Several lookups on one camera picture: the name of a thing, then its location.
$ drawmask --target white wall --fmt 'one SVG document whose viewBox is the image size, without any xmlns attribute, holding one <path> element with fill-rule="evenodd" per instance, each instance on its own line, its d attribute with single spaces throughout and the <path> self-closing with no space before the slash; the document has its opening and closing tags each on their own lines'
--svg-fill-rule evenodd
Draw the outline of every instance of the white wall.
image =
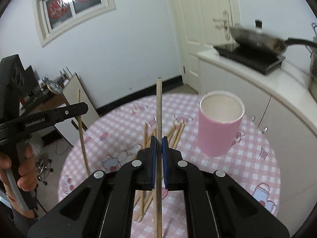
<svg viewBox="0 0 317 238">
<path fill-rule="evenodd" d="M 33 0 L 12 0 L 0 18 L 1 56 L 19 54 L 39 76 L 77 72 L 95 107 L 181 74 L 168 0 L 115 0 L 117 9 L 64 33 L 44 48 Z"/>
<path fill-rule="evenodd" d="M 297 37 L 313 40 L 311 27 L 317 22 L 305 0 L 239 0 L 241 24 L 255 26 L 254 20 L 263 21 L 263 28 L 280 37 Z M 304 46 L 289 46 L 285 53 L 292 64 L 309 72 L 310 56 Z"/>
</svg>

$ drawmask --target white countertop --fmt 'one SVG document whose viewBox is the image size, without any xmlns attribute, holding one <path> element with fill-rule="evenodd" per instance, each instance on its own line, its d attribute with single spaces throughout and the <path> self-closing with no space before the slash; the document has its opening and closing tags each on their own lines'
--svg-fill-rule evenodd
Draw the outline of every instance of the white countertop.
<svg viewBox="0 0 317 238">
<path fill-rule="evenodd" d="M 219 56 L 214 49 L 198 52 L 204 61 L 232 72 L 271 94 L 295 113 L 317 136 L 317 102 L 308 91 L 308 76 L 284 61 L 281 68 L 268 75 Z"/>
</svg>

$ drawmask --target pink paper cup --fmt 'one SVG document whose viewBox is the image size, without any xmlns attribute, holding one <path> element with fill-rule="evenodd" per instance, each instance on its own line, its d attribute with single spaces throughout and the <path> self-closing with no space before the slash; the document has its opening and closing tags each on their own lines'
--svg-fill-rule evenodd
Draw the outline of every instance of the pink paper cup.
<svg viewBox="0 0 317 238">
<path fill-rule="evenodd" d="M 204 154 L 217 157 L 226 154 L 244 115 L 242 100 L 227 91 L 205 94 L 199 102 L 198 147 Z"/>
</svg>

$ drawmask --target pan lid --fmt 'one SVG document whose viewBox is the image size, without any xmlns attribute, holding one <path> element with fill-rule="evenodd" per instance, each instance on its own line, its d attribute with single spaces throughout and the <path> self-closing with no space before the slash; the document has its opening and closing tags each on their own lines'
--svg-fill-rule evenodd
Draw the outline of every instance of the pan lid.
<svg viewBox="0 0 317 238">
<path fill-rule="evenodd" d="M 234 26 L 232 26 L 230 28 L 236 29 L 236 30 L 240 30 L 240 31 L 244 30 L 244 31 L 248 31 L 250 33 L 261 34 L 261 35 L 267 36 L 269 38 L 279 38 L 279 39 L 281 39 L 281 37 L 279 37 L 278 35 L 272 33 L 272 31 L 270 31 L 268 29 L 263 29 L 262 25 L 263 25 L 262 20 L 255 20 L 255 27 L 252 27 L 252 26 L 243 27 L 243 26 L 241 26 L 238 23 L 238 24 L 235 24 Z"/>
</svg>

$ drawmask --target black device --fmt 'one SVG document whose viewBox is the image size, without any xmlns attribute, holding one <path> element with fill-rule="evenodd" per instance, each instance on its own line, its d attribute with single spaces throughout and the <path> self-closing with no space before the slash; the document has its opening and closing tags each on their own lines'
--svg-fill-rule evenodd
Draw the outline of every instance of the black device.
<svg viewBox="0 0 317 238">
<path fill-rule="evenodd" d="M 262 74 L 268 74 L 281 66 L 285 59 L 283 55 L 273 55 L 239 44 L 225 44 L 214 48 L 220 56 L 242 63 Z"/>
<path fill-rule="evenodd" d="M 35 73 L 33 71 L 32 66 L 30 65 L 29 67 L 26 68 L 24 72 L 25 78 L 28 80 L 25 85 L 26 85 L 26 92 L 30 93 L 33 91 L 37 86 L 39 86 L 39 83 L 36 79 Z"/>
<path fill-rule="evenodd" d="M 136 190 L 152 190 L 161 149 L 165 188 L 183 190 L 190 238 L 289 238 L 287 228 L 224 171 L 208 173 L 155 137 L 118 171 L 96 171 L 41 218 L 28 238 L 127 238 Z"/>
<path fill-rule="evenodd" d="M 18 173 L 20 162 L 24 160 L 25 141 L 30 134 L 53 126 L 65 119 L 87 113 L 86 103 L 60 107 L 32 115 L 19 117 L 20 98 L 27 92 L 25 71 L 18 55 L 3 58 L 0 62 L 0 151 L 12 161 L 6 170 L 10 186 L 22 210 L 36 208 L 35 192 L 25 192 L 17 186 L 21 177 Z"/>
</svg>

